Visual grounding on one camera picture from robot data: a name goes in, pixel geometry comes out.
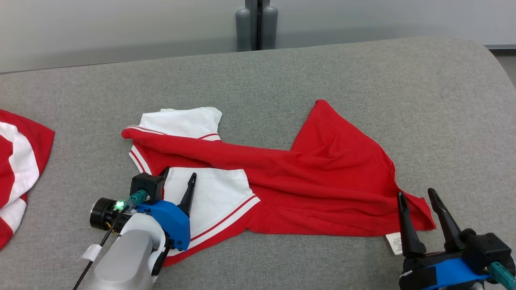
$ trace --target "green light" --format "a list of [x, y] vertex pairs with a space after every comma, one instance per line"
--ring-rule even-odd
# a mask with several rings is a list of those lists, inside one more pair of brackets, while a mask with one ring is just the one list
[[115, 204], [115, 209], [121, 211], [124, 209], [124, 206], [125, 206], [125, 202], [123, 201], [117, 201], [117, 203]]

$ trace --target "floor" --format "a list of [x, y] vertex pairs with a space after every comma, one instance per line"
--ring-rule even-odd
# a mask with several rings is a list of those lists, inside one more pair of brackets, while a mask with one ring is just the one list
[[495, 57], [516, 87], [516, 54], [496, 55], [495, 53]]

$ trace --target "black cable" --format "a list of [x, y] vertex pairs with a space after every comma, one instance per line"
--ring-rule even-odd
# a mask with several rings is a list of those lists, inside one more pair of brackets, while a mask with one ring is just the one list
[[[116, 217], [115, 221], [113, 222], [113, 225], [111, 226], [111, 228], [109, 228], [109, 230], [107, 231], [106, 235], [104, 236], [104, 238], [102, 239], [102, 242], [100, 242], [100, 246], [102, 247], [106, 241], [107, 241], [107, 238], [109, 237], [109, 235], [111, 234], [113, 228], [115, 227], [115, 225], [117, 224], [118, 220], [122, 217], [123, 213], [125, 213], [125, 211], [127, 211], [129, 209], [129, 206], [126, 205], [124, 207], [124, 209], [118, 214], [118, 216]], [[84, 268], [84, 271], [83, 273], [80, 275], [79, 277], [79, 280], [77, 280], [77, 283], [75, 283], [75, 287], [73, 287], [73, 290], [77, 290], [79, 288], [79, 285], [80, 283], [83, 281], [84, 279], [84, 276], [86, 276], [86, 273], [88, 272], [88, 270], [90, 269], [91, 265], [93, 264], [93, 261], [90, 261], [88, 263], [88, 265], [86, 266], [86, 268]]]

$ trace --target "clothing tag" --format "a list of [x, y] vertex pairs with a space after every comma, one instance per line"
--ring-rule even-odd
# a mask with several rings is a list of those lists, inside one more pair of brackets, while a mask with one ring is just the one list
[[101, 249], [101, 245], [93, 244], [88, 248], [88, 250], [86, 250], [86, 252], [84, 252], [80, 258], [95, 261]]
[[395, 255], [399, 255], [403, 252], [401, 249], [401, 233], [392, 233], [385, 235], [389, 244], [391, 245], [391, 249]]

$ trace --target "gray cylindrical leg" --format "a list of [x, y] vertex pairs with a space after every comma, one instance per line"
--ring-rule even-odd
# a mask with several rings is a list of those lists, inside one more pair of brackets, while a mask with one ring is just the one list
[[247, 52], [251, 49], [251, 11], [240, 9], [235, 14], [236, 18], [236, 45], [237, 51]]
[[273, 50], [276, 48], [276, 28], [278, 26], [278, 9], [267, 6], [262, 13], [262, 49]]

